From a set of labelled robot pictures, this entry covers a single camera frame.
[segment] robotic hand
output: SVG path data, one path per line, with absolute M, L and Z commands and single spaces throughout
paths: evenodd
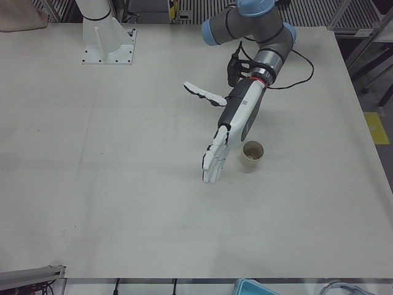
M 189 82 L 185 82 L 184 87 L 191 94 L 209 100 L 213 106 L 225 106 L 213 143 L 208 146 L 202 160 L 203 182 L 214 184 L 220 176 L 230 149 L 239 146 L 246 138 L 258 114 L 266 87 L 258 78 L 243 79 L 226 98 L 202 90 Z
M 238 0 L 236 7 L 227 7 L 202 25 L 203 39 L 209 45 L 248 35 L 254 37 L 260 50 L 251 61 L 239 59 L 241 44 L 232 54 L 227 71 L 228 83 L 234 88 L 227 97 L 184 83 L 191 94 L 207 99 L 213 106 L 225 107 L 213 142 L 203 156 L 204 183 L 216 182 L 230 149 L 246 139 L 266 88 L 276 80 L 296 40 L 295 29 L 281 21 L 274 0 Z

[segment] red ring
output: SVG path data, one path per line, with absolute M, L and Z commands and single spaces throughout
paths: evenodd
M 262 82 L 262 84 L 263 84 L 266 88 L 268 87 L 268 84 L 267 84 L 264 80 L 262 80 L 262 79 L 259 79 L 259 78 L 257 78 L 257 77 L 250 77 L 249 79 L 260 81 L 260 82 Z

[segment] white table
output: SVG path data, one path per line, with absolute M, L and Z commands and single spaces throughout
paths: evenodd
M 392 192 L 334 34 L 299 28 L 311 82 L 267 91 L 245 173 L 201 156 L 237 42 L 139 25 L 132 66 L 82 66 L 82 27 L 0 34 L 0 271 L 67 277 L 392 277 Z M 247 50 L 256 52 L 254 44 Z M 304 79 L 290 55 L 276 86 Z

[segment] paper cup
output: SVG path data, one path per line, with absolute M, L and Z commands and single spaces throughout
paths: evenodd
M 263 156 L 263 146 L 256 141 L 248 141 L 241 149 L 240 162 L 247 168 L 255 168 Z

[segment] blue container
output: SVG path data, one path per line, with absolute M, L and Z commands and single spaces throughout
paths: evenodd
M 254 280 L 240 278 L 236 281 L 232 295 L 279 295 Z

